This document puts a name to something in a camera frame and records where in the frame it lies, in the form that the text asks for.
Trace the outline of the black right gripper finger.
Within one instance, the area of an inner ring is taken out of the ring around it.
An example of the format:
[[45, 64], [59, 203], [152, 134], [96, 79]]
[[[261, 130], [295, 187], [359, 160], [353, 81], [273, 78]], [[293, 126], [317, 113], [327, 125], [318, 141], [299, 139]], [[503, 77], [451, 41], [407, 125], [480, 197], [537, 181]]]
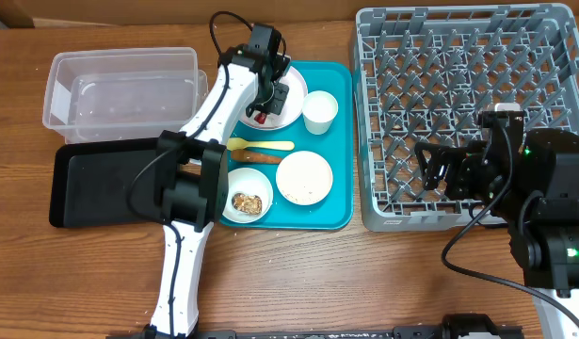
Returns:
[[423, 157], [420, 161], [420, 168], [424, 189], [433, 190], [437, 188], [439, 182], [445, 179], [449, 167], [450, 161], [445, 157], [433, 157], [428, 160]]
[[419, 163], [428, 163], [443, 153], [466, 153], [466, 151], [466, 147], [449, 147], [428, 142], [417, 142], [414, 145], [414, 154]]

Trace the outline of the red wrapper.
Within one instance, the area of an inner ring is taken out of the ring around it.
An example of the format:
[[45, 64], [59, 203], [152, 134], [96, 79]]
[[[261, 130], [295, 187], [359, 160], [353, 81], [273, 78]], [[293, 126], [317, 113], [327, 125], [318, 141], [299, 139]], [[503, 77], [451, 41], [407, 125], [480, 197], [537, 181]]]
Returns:
[[264, 124], [265, 120], [266, 120], [267, 114], [266, 113], [259, 113], [258, 115], [255, 116], [255, 121], [258, 122], [259, 124]]

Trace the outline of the white paper cup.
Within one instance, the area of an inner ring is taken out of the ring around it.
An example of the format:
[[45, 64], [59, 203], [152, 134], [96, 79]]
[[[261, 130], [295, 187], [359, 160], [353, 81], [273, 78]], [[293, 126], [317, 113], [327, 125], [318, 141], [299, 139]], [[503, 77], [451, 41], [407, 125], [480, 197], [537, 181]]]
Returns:
[[323, 90], [309, 93], [303, 101], [302, 116], [306, 129], [313, 135], [323, 135], [338, 113], [338, 102], [333, 95]]

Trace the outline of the white bowl with rice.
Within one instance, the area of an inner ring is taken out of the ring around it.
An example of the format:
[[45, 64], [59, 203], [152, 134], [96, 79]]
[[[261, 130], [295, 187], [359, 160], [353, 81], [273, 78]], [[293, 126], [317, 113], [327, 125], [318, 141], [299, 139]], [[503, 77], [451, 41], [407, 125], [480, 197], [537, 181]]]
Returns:
[[276, 185], [281, 195], [296, 205], [322, 202], [333, 185], [333, 173], [328, 161], [318, 153], [290, 153], [277, 167]]

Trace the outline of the small white bowl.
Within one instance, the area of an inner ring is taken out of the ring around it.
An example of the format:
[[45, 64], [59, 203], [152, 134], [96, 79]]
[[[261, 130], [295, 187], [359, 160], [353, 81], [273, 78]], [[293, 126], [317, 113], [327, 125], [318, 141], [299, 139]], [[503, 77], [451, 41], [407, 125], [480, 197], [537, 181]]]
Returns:
[[[273, 189], [268, 178], [257, 169], [239, 168], [228, 174], [228, 200], [226, 202], [222, 216], [228, 223], [234, 222], [247, 224], [261, 219], [269, 210], [273, 203]], [[237, 194], [254, 197], [257, 196], [261, 203], [259, 214], [249, 214], [237, 210], [233, 206], [233, 198]]]

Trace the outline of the brown food chunk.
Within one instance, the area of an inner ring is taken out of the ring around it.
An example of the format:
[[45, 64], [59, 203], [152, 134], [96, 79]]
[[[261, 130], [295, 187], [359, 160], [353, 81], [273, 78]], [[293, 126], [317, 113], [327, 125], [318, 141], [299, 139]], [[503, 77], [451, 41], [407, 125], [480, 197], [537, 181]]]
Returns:
[[241, 213], [257, 216], [263, 211], [262, 199], [257, 195], [248, 195], [237, 192], [232, 196], [233, 208]]

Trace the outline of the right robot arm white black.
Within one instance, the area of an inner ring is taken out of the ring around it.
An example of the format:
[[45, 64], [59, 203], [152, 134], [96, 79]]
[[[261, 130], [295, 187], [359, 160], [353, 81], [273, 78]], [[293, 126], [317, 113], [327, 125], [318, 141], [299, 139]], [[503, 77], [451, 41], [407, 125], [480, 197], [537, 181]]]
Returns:
[[507, 223], [523, 282], [451, 263], [448, 253], [464, 231], [444, 247], [442, 263], [532, 296], [544, 336], [579, 337], [579, 137], [558, 129], [524, 132], [495, 125], [486, 141], [462, 148], [418, 142], [415, 154], [426, 190], [445, 181], [448, 198], [481, 201], [484, 214]]

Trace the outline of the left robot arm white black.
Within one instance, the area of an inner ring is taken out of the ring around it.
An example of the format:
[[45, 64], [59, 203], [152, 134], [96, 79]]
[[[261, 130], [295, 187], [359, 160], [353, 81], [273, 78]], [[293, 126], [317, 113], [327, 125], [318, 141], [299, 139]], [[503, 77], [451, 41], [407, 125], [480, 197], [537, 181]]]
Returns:
[[219, 55], [215, 86], [178, 132], [165, 131], [156, 157], [125, 193], [135, 205], [137, 185], [153, 174], [153, 221], [163, 227], [165, 254], [157, 306], [142, 338], [190, 338], [199, 322], [198, 291], [205, 244], [228, 194], [227, 142], [240, 116], [265, 109], [291, 59], [275, 47], [241, 44]]

